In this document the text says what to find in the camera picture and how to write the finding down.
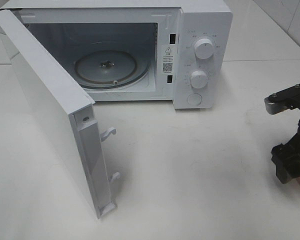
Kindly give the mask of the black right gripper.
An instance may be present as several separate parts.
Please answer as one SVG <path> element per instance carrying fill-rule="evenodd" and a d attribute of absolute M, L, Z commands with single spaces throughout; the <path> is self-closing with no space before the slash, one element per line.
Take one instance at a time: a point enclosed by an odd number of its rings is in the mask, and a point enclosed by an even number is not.
<path fill-rule="evenodd" d="M 290 110 L 300 110 L 300 99 L 288 99 Z M 271 150 L 271 160 L 275 165 L 275 175 L 282 184 L 300 177 L 300 119 L 297 133 L 287 144 L 279 144 Z"/>

